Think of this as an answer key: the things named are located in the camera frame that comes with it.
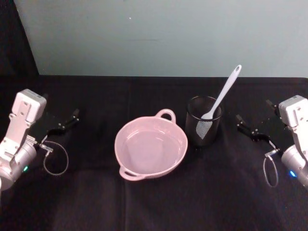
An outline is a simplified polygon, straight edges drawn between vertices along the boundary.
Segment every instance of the wall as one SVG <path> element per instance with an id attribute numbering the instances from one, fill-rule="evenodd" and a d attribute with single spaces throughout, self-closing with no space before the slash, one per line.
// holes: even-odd
<path id="1" fill-rule="evenodd" d="M 308 77 L 306 0 L 15 0 L 40 74 Z"/>

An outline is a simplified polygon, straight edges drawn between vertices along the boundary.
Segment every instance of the pink ceramic pot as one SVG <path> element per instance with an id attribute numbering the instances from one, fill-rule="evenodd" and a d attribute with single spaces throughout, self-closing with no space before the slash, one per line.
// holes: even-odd
<path id="1" fill-rule="evenodd" d="M 171 120 L 162 118 L 163 114 L 169 114 Z M 187 137 L 177 126 L 173 111 L 163 109 L 155 116 L 137 118 L 115 138 L 120 175 L 127 180 L 161 177 L 179 165 L 187 146 Z"/>

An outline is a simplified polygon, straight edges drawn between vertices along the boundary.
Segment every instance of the black tablecloth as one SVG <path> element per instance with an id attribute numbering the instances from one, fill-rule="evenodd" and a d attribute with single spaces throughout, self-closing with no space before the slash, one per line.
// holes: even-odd
<path id="1" fill-rule="evenodd" d="M 288 175 L 278 157 L 277 188 L 263 176 L 265 143 L 236 129 L 235 115 L 251 124 L 273 112 L 265 100 L 308 97 L 308 80 L 240 78 L 223 101 L 215 143 L 189 146 L 170 174 L 130 182 L 118 173 L 114 139 L 140 116 L 173 110 L 184 128 L 186 103 L 196 95 L 217 97 L 225 78 L 68 77 L 0 78 L 0 135 L 13 100 L 24 88 L 49 95 L 47 110 L 69 116 L 80 108 L 79 125 L 61 137 L 70 165 L 52 177 L 41 166 L 44 153 L 9 190 L 2 192 L 1 230 L 307 230 L 308 192 Z"/>

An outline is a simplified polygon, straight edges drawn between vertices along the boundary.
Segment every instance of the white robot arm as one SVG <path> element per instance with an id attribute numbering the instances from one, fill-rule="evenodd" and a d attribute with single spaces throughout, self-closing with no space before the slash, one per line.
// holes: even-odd
<path id="1" fill-rule="evenodd" d="M 294 96 L 279 104 L 283 123 L 292 131 L 295 145 L 282 155 L 282 162 L 308 190 L 308 100 Z"/>
<path id="2" fill-rule="evenodd" d="M 28 130 L 41 118 L 46 103 L 29 89 L 17 93 L 8 130 L 0 143 L 0 192 L 10 188 L 36 156 L 37 142 Z"/>

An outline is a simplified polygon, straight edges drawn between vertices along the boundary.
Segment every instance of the blue led light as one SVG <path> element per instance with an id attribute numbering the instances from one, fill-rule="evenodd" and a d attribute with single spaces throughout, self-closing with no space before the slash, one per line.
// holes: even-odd
<path id="1" fill-rule="evenodd" d="M 296 175 L 295 175 L 295 173 L 294 173 L 293 171 L 290 171 L 290 175 L 291 175 L 292 177 L 296 177 Z"/>

